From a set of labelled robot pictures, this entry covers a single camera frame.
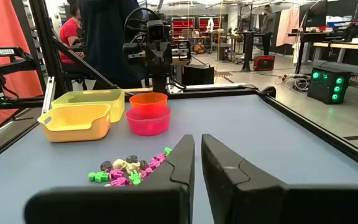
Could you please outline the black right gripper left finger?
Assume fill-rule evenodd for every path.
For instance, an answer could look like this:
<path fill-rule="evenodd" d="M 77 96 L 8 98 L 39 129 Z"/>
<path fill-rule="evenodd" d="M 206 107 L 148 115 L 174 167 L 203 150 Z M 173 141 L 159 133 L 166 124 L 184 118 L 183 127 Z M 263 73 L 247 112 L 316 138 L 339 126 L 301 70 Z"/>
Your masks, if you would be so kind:
<path fill-rule="evenodd" d="M 25 224 L 192 224 L 195 141 L 183 136 L 139 185 L 59 187 L 33 195 Z"/>

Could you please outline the pale pink hanging cloth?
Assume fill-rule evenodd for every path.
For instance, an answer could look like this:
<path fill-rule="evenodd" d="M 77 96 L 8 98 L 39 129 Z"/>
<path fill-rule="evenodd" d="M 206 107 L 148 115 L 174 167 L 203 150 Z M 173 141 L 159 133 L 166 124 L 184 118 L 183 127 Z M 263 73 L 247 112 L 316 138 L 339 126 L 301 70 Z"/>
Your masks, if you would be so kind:
<path fill-rule="evenodd" d="M 277 47 L 285 44 L 293 45 L 295 43 L 295 37 L 290 37 L 289 34 L 293 29 L 299 28 L 299 18 L 299 7 L 291 7 L 281 11 L 276 39 Z"/>

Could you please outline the person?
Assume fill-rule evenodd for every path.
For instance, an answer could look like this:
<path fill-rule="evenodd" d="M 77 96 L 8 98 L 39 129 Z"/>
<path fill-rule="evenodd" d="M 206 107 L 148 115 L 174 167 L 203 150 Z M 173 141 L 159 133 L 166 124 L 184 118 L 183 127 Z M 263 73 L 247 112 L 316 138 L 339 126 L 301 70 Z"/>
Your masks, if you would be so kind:
<path fill-rule="evenodd" d="M 263 21 L 261 33 L 262 36 L 262 45 L 264 50 L 264 55 L 269 55 L 270 52 L 270 40 L 274 32 L 275 25 L 275 13 L 272 11 L 272 8 L 269 4 L 264 6 L 263 10 Z"/>
<path fill-rule="evenodd" d="M 124 23 L 139 7 L 137 0 L 80 0 L 79 7 L 87 62 L 120 88 L 141 88 L 143 69 L 128 65 L 122 56 L 123 44 L 133 38 L 124 30 Z"/>
<path fill-rule="evenodd" d="M 67 0 L 70 5 L 71 17 L 60 30 L 60 40 L 69 47 L 79 39 L 77 29 L 81 27 L 81 14 L 77 0 Z"/>

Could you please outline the black standing desk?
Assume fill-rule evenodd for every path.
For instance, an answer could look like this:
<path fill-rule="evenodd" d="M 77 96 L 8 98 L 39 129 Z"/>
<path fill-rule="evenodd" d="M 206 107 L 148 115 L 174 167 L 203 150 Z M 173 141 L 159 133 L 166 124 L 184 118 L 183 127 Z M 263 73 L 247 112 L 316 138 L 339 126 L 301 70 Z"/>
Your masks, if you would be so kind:
<path fill-rule="evenodd" d="M 255 33 L 254 31 L 241 32 L 244 40 L 244 63 L 242 72 L 250 72 L 250 61 L 253 59 L 252 51 L 254 46 L 254 37 L 262 37 L 263 34 Z"/>

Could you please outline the orange plastic bowl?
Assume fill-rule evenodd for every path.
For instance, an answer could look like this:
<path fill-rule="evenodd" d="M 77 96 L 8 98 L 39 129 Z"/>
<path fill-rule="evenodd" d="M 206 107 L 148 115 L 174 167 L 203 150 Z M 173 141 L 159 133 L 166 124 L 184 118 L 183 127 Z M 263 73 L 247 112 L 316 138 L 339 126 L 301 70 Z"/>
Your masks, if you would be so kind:
<path fill-rule="evenodd" d="M 168 96 L 163 93 L 151 92 L 140 93 L 129 98 L 133 108 L 145 105 L 166 105 Z"/>

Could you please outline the translucent yellow plastic bin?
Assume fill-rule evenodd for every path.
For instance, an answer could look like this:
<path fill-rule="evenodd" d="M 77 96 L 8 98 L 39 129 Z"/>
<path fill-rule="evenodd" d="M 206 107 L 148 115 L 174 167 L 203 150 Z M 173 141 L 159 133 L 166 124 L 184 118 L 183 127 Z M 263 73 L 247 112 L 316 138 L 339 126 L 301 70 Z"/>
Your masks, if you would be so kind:
<path fill-rule="evenodd" d="M 125 110 L 125 91 L 121 89 L 70 91 L 52 101 L 52 108 L 93 104 L 110 105 L 110 122 L 118 122 Z"/>

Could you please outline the black monitor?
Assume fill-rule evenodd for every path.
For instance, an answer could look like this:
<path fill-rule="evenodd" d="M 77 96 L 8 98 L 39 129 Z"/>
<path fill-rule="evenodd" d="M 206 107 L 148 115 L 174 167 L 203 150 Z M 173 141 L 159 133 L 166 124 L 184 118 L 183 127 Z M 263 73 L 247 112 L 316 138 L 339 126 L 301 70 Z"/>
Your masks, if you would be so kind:
<path fill-rule="evenodd" d="M 321 27 L 326 25 L 328 0 L 317 0 L 300 6 L 300 27 Z"/>

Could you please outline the wooden-topped desk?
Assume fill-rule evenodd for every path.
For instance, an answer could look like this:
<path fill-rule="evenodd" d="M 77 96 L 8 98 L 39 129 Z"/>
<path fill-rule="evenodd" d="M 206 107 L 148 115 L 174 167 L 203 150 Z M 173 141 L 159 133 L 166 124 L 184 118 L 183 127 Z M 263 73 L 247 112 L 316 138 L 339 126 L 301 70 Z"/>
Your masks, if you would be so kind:
<path fill-rule="evenodd" d="M 313 46 L 316 47 L 313 65 L 321 68 L 324 67 L 343 70 L 358 75 L 358 65 L 350 65 L 342 62 L 346 50 L 358 50 L 358 44 L 353 44 L 351 42 L 315 42 Z M 322 48 L 340 49 L 340 54 L 338 56 L 337 62 L 328 62 L 326 60 L 321 60 Z"/>

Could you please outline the red equipment case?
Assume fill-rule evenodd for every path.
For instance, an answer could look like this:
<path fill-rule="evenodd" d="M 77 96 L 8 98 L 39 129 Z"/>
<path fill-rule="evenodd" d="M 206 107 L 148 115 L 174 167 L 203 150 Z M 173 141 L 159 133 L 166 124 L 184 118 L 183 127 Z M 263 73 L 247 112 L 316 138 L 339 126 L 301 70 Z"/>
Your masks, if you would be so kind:
<path fill-rule="evenodd" d="M 253 69 L 255 71 L 271 71 L 274 69 L 275 57 L 273 55 L 261 55 L 254 59 Z"/>

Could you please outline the red storage shelves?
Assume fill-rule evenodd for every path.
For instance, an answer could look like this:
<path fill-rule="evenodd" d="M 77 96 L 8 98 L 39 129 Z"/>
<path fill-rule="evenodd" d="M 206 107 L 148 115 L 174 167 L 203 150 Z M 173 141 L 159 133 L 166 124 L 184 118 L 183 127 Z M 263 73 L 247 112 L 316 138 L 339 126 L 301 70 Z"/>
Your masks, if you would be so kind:
<path fill-rule="evenodd" d="M 210 37 L 213 30 L 220 28 L 219 19 L 213 17 L 173 17 L 171 21 L 172 37 L 176 40 Z"/>

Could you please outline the black box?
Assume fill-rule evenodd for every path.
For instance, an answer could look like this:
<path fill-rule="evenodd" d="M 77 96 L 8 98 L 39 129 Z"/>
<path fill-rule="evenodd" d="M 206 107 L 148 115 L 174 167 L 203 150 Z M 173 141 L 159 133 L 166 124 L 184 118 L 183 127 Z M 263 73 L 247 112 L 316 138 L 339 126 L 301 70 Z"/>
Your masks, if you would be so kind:
<path fill-rule="evenodd" d="M 208 65 L 185 65 L 181 83 L 184 85 L 209 85 L 214 83 L 214 68 Z"/>

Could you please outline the orange-yellow plastic bin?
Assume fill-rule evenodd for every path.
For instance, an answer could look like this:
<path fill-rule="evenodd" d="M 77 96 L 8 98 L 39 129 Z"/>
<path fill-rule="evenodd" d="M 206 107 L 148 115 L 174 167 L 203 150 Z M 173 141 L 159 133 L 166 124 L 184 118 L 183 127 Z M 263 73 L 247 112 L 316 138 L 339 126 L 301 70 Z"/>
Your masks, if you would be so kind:
<path fill-rule="evenodd" d="M 37 121 L 50 142 L 94 141 L 110 129 L 108 104 L 71 105 L 51 109 Z"/>

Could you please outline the aluminium rail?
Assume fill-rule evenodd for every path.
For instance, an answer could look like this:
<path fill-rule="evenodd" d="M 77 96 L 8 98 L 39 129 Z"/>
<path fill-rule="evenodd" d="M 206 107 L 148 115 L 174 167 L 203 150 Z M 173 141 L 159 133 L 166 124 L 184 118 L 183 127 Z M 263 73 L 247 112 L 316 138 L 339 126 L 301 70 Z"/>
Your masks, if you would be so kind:
<path fill-rule="evenodd" d="M 55 77 L 48 77 L 47 86 L 44 94 L 42 114 L 48 112 L 52 107 L 52 101 L 54 100 L 54 95 L 55 95 L 55 86 L 56 86 Z"/>
<path fill-rule="evenodd" d="M 228 90 L 246 87 L 247 83 L 220 83 L 220 84 L 208 84 L 208 85 L 188 85 L 184 90 L 179 89 L 173 85 L 168 85 L 168 94 L 179 94 L 186 91 L 206 91 L 206 90 Z"/>

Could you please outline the black computer tower green lights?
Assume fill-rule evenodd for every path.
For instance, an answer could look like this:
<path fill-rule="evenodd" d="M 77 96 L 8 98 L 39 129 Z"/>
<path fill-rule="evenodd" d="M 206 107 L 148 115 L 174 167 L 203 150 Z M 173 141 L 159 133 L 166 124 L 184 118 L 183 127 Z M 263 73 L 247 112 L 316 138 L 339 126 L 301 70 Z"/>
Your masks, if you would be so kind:
<path fill-rule="evenodd" d="M 327 105 L 344 101 L 351 74 L 342 70 L 313 68 L 307 96 Z"/>

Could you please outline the small cream skull toy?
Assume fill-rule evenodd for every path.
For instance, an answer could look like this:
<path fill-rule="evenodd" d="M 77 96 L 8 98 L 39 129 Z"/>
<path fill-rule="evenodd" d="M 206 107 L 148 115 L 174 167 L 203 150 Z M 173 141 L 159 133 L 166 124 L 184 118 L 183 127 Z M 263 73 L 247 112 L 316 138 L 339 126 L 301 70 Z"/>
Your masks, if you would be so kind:
<path fill-rule="evenodd" d="M 124 170 L 126 169 L 126 166 L 127 166 L 127 162 L 122 159 L 116 159 L 112 164 L 113 169 L 116 170 Z"/>

